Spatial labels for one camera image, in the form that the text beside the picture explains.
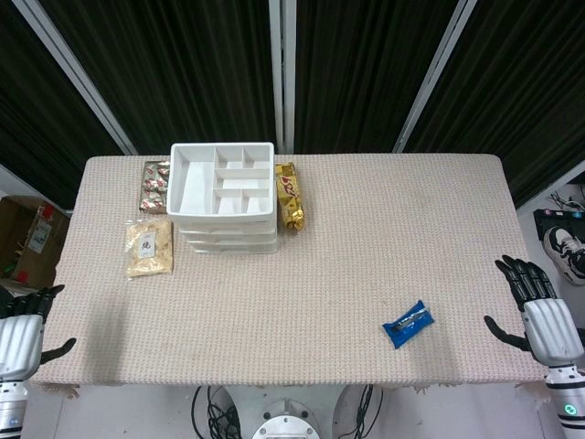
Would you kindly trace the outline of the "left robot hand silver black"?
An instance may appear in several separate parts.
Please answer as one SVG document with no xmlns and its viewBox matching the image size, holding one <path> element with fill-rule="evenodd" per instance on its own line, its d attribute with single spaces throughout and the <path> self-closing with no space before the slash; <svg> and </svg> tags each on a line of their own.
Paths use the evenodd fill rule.
<svg viewBox="0 0 585 439">
<path fill-rule="evenodd" d="M 75 346 L 77 339 L 71 337 L 61 347 L 42 350 L 48 314 L 64 288 L 58 284 L 12 295 L 1 287 L 2 383 L 30 379 L 41 365 L 63 357 Z"/>
</svg>

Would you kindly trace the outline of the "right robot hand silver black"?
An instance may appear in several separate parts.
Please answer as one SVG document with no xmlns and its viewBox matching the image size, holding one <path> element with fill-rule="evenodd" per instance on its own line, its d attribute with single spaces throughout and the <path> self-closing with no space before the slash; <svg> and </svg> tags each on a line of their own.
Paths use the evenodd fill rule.
<svg viewBox="0 0 585 439">
<path fill-rule="evenodd" d="M 524 326 L 522 337 L 505 332 L 491 316 L 484 322 L 501 342 L 529 352 L 543 366 L 563 367 L 584 356 L 584 330 L 576 327 L 565 301 L 533 262 L 508 255 L 495 261 L 504 275 Z"/>
</svg>

